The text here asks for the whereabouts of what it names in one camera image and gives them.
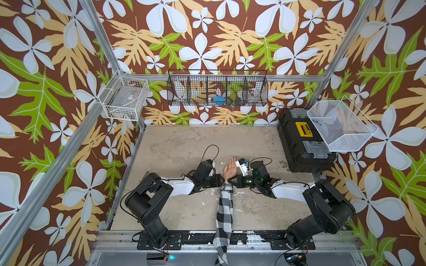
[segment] concrete floor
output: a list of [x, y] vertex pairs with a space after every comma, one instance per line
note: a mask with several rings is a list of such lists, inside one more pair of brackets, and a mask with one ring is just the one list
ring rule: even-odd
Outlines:
[[[248, 160], [264, 156], [273, 160], [267, 166], [272, 178], [314, 182], [310, 173], [290, 172], [275, 127], [151, 126], [145, 131], [123, 194], [135, 188], [146, 171], [155, 172], [164, 178], [180, 178], [181, 174], [196, 169], [204, 150], [210, 144], [220, 148], [214, 160], [217, 172], [223, 171], [225, 165], [221, 165], [221, 162], [228, 163], [231, 155]], [[217, 148], [210, 147], [204, 159], [212, 159], [216, 153]], [[218, 188], [171, 197], [160, 217], [169, 230], [215, 230], [218, 202]], [[233, 203], [233, 230], [286, 229], [294, 221], [311, 213], [305, 203], [272, 199], [255, 194], [249, 188], [234, 188]], [[143, 228], [133, 217], [118, 208], [111, 229]]]

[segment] floral wallpaper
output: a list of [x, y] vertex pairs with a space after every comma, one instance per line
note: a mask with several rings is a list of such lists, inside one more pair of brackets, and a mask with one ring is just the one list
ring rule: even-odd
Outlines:
[[[0, 0], [0, 230], [25, 204], [111, 76], [77, 0]], [[8, 265], [85, 265], [137, 137], [99, 117]]]
[[426, 265], [425, 6], [377, 2], [323, 92], [380, 128], [325, 171], [355, 207], [350, 226], [372, 266]]
[[[323, 74], [360, 1], [93, 1], [124, 72]], [[169, 106], [166, 83], [150, 82], [146, 124], [270, 123], [287, 106], [303, 107], [314, 84], [270, 83], [264, 107]], [[216, 95], [222, 95], [220, 89]]]

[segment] yellow latch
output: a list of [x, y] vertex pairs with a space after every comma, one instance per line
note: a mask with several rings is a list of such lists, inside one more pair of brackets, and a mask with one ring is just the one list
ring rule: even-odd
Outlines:
[[296, 122], [297, 130], [301, 137], [313, 137], [311, 130], [309, 129], [308, 123], [306, 122]]

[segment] wire basket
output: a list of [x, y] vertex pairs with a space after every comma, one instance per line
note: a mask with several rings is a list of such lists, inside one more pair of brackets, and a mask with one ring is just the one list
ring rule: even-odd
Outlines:
[[358, 109], [356, 115], [342, 100], [322, 100], [308, 111], [329, 151], [357, 152], [376, 133], [378, 127], [352, 102]]
[[171, 106], [264, 106], [268, 102], [266, 71], [265, 75], [232, 72], [196, 75], [169, 72], [167, 101]]
[[105, 89], [110, 89], [102, 102], [108, 118], [138, 121], [149, 89], [148, 81], [135, 77], [118, 77], [111, 80]]

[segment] black toolbox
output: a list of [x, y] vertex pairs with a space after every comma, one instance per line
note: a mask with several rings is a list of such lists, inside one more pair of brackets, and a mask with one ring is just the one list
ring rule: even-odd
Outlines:
[[337, 158], [330, 152], [303, 108], [286, 109], [279, 117], [278, 133], [290, 171], [321, 173]]

